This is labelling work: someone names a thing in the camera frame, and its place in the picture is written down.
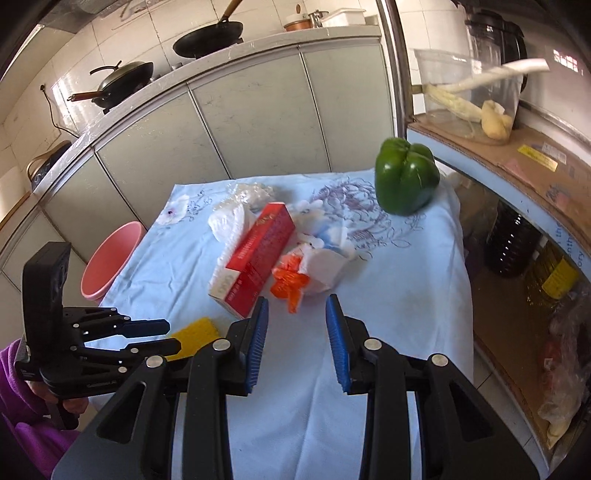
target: hand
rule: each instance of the hand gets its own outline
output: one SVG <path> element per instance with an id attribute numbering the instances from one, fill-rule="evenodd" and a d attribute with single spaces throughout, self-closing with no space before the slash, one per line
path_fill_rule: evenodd
<path id="1" fill-rule="evenodd" d="M 46 402 L 57 404 L 59 400 L 49 391 L 49 387 L 43 382 L 27 382 L 31 391 Z M 70 398 L 63 401 L 64 408 L 70 413 L 82 415 L 88 407 L 88 398 Z"/>

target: clear plastic bag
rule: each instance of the clear plastic bag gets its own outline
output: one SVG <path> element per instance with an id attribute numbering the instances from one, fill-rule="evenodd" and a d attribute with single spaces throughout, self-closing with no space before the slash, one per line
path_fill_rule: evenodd
<path id="1" fill-rule="evenodd" d="M 542 382 L 544 402 L 538 414 L 550 422 L 547 432 L 548 448 L 569 428 L 589 392 L 586 381 L 591 374 L 591 294 L 579 287 L 572 295 L 570 307 L 562 305 L 550 322 L 551 338 L 544 347 Z"/>
<path id="2" fill-rule="evenodd" d="M 250 230 L 256 216 L 251 210 L 262 209 L 273 201 L 272 187 L 262 183 L 231 183 L 228 185 L 229 197 L 213 207 L 213 212 L 207 219 L 213 235 L 218 242 L 224 244 L 222 254 L 218 257 L 209 287 L 214 285 L 219 272 L 223 269 L 236 247 Z"/>

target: screw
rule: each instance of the screw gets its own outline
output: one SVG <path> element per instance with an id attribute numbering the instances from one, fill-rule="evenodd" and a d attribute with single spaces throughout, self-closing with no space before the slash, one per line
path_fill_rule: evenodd
<path id="1" fill-rule="evenodd" d="M 148 365 L 148 368 L 157 368 L 163 363 L 164 358 L 162 358 L 159 355 L 152 355 L 151 357 L 148 357 L 148 359 L 146 360 L 146 365 Z"/>
<path id="2" fill-rule="evenodd" d="M 226 340 L 225 338 L 219 338 L 213 343 L 213 349 L 217 352 L 223 352 L 224 350 L 228 350 L 230 346 L 230 340 Z"/>
<path id="3" fill-rule="evenodd" d="M 377 338 L 368 338 L 363 342 L 363 346 L 367 350 L 379 350 L 382 348 L 382 342 L 380 342 Z"/>
<path id="4" fill-rule="evenodd" d="M 437 353 L 431 357 L 431 362 L 438 367 L 445 367 L 449 363 L 449 360 L 445 355 Z"/>

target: cooking oil bottle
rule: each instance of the cooking oil bottle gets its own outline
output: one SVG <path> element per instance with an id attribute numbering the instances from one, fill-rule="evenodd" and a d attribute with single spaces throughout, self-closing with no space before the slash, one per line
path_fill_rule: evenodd
<path id="1" fill-rule="evenodd" d="M 539 256 L 525 274 L 525 293 L 532 306 L 552 309 L 577 283 L 579 273 L 546 237 Z"/>

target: pink plastic basin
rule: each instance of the pink plastic basin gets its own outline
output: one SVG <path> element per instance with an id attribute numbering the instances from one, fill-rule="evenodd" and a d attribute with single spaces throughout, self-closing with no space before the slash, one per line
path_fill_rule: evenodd
<path id="1" fill-rule="evenodd" d="M 145 234 L 141 223 L 130 222 L 101 243 L 82 275 L 80 291 L 86 300 L 100 303 Z"/>

